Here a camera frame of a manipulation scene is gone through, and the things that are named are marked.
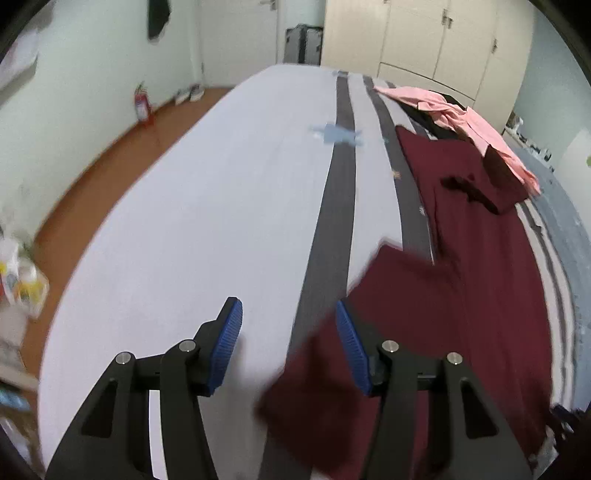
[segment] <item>maroon cloth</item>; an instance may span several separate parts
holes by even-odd
[[[436,264],[383,246],[349,294],[360,317],[422,355],[460,352],[507,418],[526,456],[545,437],[551,345],[540,274],[514,204],[527,198],[498,153],[430,141],[397,127],[417,180]],[[419,406],[415,457],[426,443]],[[377,399],[354,386],[334,315],[287,362],[258,413],[302,463],[359,478]]]

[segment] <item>wooden floor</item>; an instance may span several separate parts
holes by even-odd
[[[229,89],[209,89],[198,102],[163,106],[153,125],[137,125],[105,151],[62,198],[36,237],[35,261],[50,282],[41,316],[30,322],[21,349],[39,376],[43,348],[61,295],[86,246],[109,211],[141,175]],[[36,407],[36,398],[32,398]]]

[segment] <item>cabinet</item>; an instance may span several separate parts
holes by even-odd
[[[327,0],[321,64],[451,90],[500,131],[534,18],[528,0]]]

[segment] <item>red fire extinguisher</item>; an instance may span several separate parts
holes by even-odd
[[[144,82],[140,83],[135,89],[134,102],[135,114],[138,117],[138,121],[143,124],[154,123],[154,114],[152,113],[152,107],[148,100],[148,92],[144,88]]]

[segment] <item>gray suitcase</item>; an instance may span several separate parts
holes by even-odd
[[[285,32],[284,63],[320,65],[322,27],[300,24]]]

